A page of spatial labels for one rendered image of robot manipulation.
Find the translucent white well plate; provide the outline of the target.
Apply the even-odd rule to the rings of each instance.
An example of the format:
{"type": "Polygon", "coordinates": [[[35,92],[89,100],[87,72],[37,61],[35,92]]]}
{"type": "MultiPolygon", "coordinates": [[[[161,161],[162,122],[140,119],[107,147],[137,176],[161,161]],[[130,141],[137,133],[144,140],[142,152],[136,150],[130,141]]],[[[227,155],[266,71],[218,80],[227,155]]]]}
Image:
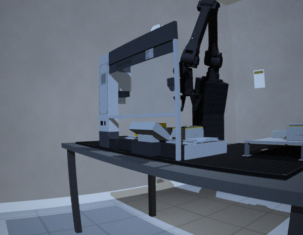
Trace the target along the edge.
{"type": "Polygon", "coordinates": [[[194,142],[213,142],[213,141],[217,141],[218,138],[214,138],[214,137],[201,137],[201,138],[190,138],[187,140],[193,140],[194,142]]]}

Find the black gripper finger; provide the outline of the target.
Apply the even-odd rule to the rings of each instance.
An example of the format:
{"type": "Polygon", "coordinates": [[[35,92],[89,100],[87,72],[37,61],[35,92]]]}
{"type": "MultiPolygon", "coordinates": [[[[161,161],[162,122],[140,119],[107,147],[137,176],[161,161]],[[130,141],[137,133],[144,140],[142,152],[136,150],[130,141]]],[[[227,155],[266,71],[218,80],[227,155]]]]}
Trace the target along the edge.
{"type": "Polygon", "coordinates": [[[197,107],[198,107],[198,105],[199,105],[199,102],[200,102],[200,100],[201,100],[201,98],[202,98],[202,95],[190,94],[190,98],[191,98],[191,102],[192,102],[193,109],[194,109],[194,111],[196,111],[196,110],[197,110],[197,107]],[[197,99],[196,106],[195,106],[195,99],[194,99],[194,98],[198,98],[198,99],[197,99]]]}
{"type": "Polygon", "coordinates": [[[182,107],[181,107],[181,111],[183,111],[183,109],[184,109],[184,104],[185,104],[185,100],[186,100],[186,97],[181,96],[181,100],[182,100],[182,107]]]}

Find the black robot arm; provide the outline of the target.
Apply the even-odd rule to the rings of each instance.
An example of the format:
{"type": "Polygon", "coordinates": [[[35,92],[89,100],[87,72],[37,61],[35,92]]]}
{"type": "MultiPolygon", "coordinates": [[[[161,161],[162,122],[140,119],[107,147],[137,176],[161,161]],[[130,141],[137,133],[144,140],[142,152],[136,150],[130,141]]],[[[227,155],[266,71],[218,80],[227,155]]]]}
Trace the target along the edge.
{"type": "Polygon", "coordinates": [[[218,50],[218,9],[220,4],[216,0],[201,0],[197,10],[200,12],[191,38],[186,45],[179,62],[180,90],[191,89],[192,68],[199,65],[200,45],[208,24],[208,50],[205,51],[204,64],[209,66],[207,76],[202,79],[214,83],[222,83],[219,79],[219,68],[223,63],[222,53],[218,50]]]}

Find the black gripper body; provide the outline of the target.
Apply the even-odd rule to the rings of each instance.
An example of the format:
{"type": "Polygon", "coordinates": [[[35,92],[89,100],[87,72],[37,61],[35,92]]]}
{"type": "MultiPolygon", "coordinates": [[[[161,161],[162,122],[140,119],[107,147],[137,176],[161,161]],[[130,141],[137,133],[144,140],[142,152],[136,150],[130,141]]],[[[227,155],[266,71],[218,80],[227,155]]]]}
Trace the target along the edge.
{"type": "Polygon", "coordinates": [[[197,95],[199,95],[199,93],[196,93],[196,92],[199,92],[199,90],[198,89],[193,89],[193,79],[192,79],[192,89],[180,90],[180,93],[183,94],[181,96],[183,96],[183,97],[190,96],[190,94],[197,94],[197,95]]]}

